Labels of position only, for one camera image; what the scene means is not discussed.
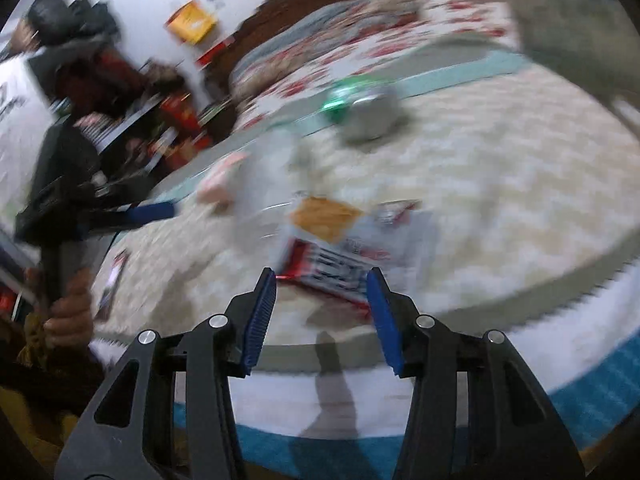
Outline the person's left hand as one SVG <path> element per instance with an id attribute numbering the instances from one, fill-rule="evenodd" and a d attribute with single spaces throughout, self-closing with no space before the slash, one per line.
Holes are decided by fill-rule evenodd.
<path id="1" fill-rule="evenodd" d="M 36 303 L 34 312 L 25 320 L 27 342 L 42 348 L 88 353 L 93 338 L 92 280 L 89 269 L 80 269 L 67 283 L 64 295 L 48 304 L 40 292 L 40 273 L 28 269 L 26 282 L 36 295 Z"/>

